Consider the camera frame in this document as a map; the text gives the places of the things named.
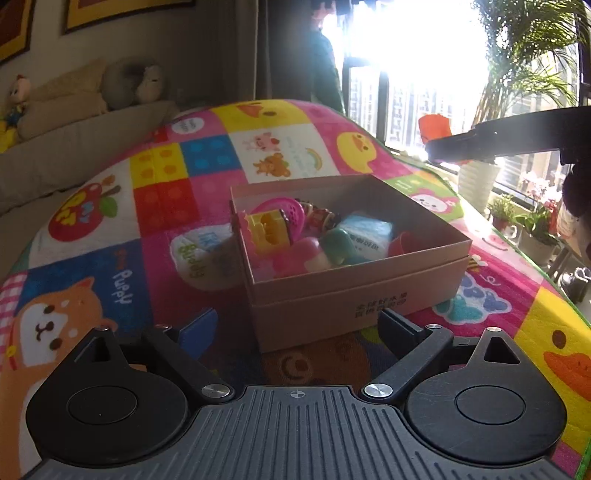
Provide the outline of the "blue wet wipes pack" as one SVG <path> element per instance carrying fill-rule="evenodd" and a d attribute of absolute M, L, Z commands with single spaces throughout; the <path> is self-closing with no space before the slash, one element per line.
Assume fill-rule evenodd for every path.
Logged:
<path fill-rule="evenodd" d="M 394 239 L 394 224 L 360 213 L 346 216 L 339 222 L 339 228 L 348 233 L 356 254 L 369 261 L 381 260 L 388 256 Z"/>

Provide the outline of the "grey neck pillow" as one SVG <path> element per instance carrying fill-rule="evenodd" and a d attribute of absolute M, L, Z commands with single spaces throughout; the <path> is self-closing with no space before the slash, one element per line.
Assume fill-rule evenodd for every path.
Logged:
<path fill-rule="evenodd" d="M 144 69 L 151 65 L 160 66 L 147 57 L 127 57 L 107 66 L 101 81 L 101 95 L 110 110 L 144 105 L 135 101 L 135 90 L 143 78 Z M 165 96 L 166 92 L 165 74 L 164 79 L 164 91 L 159 100 Z"/>

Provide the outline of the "pink pig toy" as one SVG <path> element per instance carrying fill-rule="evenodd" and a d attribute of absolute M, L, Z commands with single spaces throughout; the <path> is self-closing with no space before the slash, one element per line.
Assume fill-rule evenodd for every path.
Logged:
<path fill-rule="evenodd" d="M 305 269 L 304 262 L 321 251 L 322 247 L 318 238 L 304 237 L 295 241 L 290 248 L 273 258 L 274 277 L 283 278 L 311 273 Z"/>

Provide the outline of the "pink round toy cake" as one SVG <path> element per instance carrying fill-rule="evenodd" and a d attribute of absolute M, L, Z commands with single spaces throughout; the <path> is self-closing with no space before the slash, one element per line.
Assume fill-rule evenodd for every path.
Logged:
<path fill-rule="evenodd" d="M 291 245 L 290 223 L 281 209 L 250 214 L 239 211 L 238 225 L 249 255 L 273 256 Z"/>

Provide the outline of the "framed red picture right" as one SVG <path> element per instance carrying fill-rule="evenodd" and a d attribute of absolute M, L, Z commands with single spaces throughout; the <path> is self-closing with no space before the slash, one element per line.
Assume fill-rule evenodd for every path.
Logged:
<path fill-rule="evenodd" d="M 189 8 L 195 0 L 71 0 L 65 2 L 63 33 L 158 10 Z"/>

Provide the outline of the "pink cardboard box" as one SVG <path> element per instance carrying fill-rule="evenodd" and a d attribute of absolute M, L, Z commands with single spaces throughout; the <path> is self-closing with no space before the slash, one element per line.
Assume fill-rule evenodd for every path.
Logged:
<path fill-rule="evenodd" d="M 315 255 L 300 274 L 277 277 L 259 259 L 245 225 L 266 200 L 297 198 L 339 214 L 356 211 L 389 221 L 413 236 L 417 250 L 320 270 Z M 245 184 L 230 191 L 235 236 L 260 352 L 296 347 L 373 326 L 392 308 L 414 313 L 455 296 L 468 266 L 471 239 L 388 183 L 370 175 Z"/>

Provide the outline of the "yellow plush toy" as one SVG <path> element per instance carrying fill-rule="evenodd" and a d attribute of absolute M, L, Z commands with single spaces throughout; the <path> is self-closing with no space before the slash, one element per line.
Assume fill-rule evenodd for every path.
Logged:
<path fill-rule="evenodd" d="M 19 143 L 17 128 L 9 126 L 5 120 L 0 121 L 0 153 L 13 148 Z"/>

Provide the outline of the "red dress figurine doll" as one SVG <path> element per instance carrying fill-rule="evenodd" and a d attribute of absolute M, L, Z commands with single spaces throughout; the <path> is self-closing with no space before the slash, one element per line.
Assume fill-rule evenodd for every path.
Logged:
<path fill-rule="evenodd" d="M 297 202 L 304 209 L 304 230 L 307 232 L 322 235 L 337 227 L 341 222 L 342 216 L 338 213 L 318 207 L 308 201 L 297 200 Z"/>

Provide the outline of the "pink plastic toy basket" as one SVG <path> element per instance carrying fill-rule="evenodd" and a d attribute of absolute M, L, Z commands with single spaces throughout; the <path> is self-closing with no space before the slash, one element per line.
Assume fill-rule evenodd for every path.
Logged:
<path fill-rule="evenodd" d="M 305 213 L 301 203 L 291 197 L 274 197 L 263 201 L 252 210 L 252 214 L 263 213 L 271 210 L 280 210 L 287 219 L 290 239 L 296 241 L 304 232 Z"/>

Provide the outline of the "colourful cartoon play mat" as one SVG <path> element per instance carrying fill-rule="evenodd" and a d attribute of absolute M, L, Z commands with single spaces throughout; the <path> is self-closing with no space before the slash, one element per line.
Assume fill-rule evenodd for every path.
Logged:
<path fill-rule="evenodd" d="M 455 296 L 263 353 L 230 191 L 374 176 L 472 241 Z M 217 313 L 200 363 L 232 399 L 150 373 L 142 333 Z M 405 400 L 360 390 L 396 358 L 391 309 L 454 334 Z M 78 187 L 1 290 L 5 479 L 586 479 L 590 326 L 444 180 L 354 122 L 263 100 L 184 115 Z"/>

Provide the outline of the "cartoon boy doll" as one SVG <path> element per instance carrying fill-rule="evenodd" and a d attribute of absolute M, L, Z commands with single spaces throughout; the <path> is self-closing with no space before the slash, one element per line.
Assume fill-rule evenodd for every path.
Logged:
<path fill-rule="evenodd" d="M 8 127 L 16 127 L 25 114 L 31 94 L 31 81 L 28 77 L 18 75 L 8 95 L 8 110 L 4 121 Z"/>

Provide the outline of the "small potted flowers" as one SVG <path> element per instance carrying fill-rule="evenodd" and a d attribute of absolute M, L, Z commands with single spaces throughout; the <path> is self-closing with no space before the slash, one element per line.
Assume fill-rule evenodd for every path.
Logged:
<path fill-rule="evenodd" d="M 538 203 L 526 213 L 518 213 L 511 195 L 496 196 L 488 204 L 494 227 L 504 231 L 517 229 L 517 245 L 535 264 L 545 268 L 559 241 L 557 237 L 557 203 L 548 200 Z"/>

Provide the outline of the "beige sofa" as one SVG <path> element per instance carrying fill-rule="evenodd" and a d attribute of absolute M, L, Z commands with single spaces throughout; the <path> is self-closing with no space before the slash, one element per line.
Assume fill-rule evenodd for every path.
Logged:
<path fill-rule="evenodd" d="M 1 276 L 49 208 L 178 113 L 172 101 L 133 106 L 27 140 L 1 155 Z"/>

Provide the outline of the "framed red picture left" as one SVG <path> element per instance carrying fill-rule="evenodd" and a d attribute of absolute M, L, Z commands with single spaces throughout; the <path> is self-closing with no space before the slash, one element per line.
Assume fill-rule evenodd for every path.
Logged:
<path fill-rule="evenodd" d="M 2 65 L 30 49 L 35 0 L 1 0 L 0 62 Z"/>

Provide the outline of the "white plant pot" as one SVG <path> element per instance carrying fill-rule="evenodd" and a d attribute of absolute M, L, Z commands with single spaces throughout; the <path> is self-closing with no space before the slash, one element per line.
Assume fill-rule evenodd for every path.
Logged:
<path fill-rule="evenodd" d="M 471 160 L 460 167 L 459 194 L 483 214 L 501 168 L 496 164 Z"/>

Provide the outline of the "beige folded pillow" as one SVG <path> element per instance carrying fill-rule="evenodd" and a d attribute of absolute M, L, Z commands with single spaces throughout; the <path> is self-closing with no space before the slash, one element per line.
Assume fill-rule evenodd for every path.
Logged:
<path fill-rule="evenodd" d="M 66 125 L 108 112 L 101 94 L 107 62 L 97 58 L 32 89 L 18 135 L 30 140 Z"/>

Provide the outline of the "white bear plush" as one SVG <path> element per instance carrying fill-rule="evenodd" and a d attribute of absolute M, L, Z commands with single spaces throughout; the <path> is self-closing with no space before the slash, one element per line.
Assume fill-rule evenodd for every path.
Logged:
<path fill-rule="evenodd" d="M 143 78 L 135 90 L 135 101 L 148 104 L 158 101 L 164 91 L 165 79 L 160 66 L 151 65 L 144 69 Z"/>

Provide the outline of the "red plastic lid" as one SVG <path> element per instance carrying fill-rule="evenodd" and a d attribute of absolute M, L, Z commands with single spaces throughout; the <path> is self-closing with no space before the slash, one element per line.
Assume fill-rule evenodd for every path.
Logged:
<path fill-rule="evenodd" d="M 403 231 L 389 245 L 388 256 L 394 257 L 413 253 L 420 249 L 420 242 L 409 231 Z"/>

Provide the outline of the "framed red picture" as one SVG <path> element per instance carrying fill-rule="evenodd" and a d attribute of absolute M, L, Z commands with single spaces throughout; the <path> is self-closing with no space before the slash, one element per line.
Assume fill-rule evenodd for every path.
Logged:
<path fill-rule="evenodd" d="M 63 33 L 158 10 L 189 8 L 195 0 L 71 0 L 65 2 Z"/>
<path fill-rule="evenodd" d="M 30 49 L 35 0 L 1 0 L 0 62 L 2 65 Z"/>

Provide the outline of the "teal toy cup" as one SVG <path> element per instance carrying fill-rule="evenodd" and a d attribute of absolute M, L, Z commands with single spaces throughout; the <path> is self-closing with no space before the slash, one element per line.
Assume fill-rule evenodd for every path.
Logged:
<path fill-rule="evenodd" d="M 366 259 L 360 256 L 353 245 L 348 232 L 341 228 L 334 228 L 325 232 L 320 238 L 322 251 L 328 257 L 334 267 L 349 266 L 365 263 Z"/>

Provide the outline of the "potted palm plant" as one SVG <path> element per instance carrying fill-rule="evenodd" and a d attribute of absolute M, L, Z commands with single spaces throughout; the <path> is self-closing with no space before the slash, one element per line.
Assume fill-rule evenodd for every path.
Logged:
<path fill-rule="evenodd" d="M 489 73 L 473 123 L 501 119 L 519 100 L 544 97 L 557 107 L 578 103 L 563 77 L 574 72 L 571 47 L 586 45 L 582 1 L 476 1 Z"/>

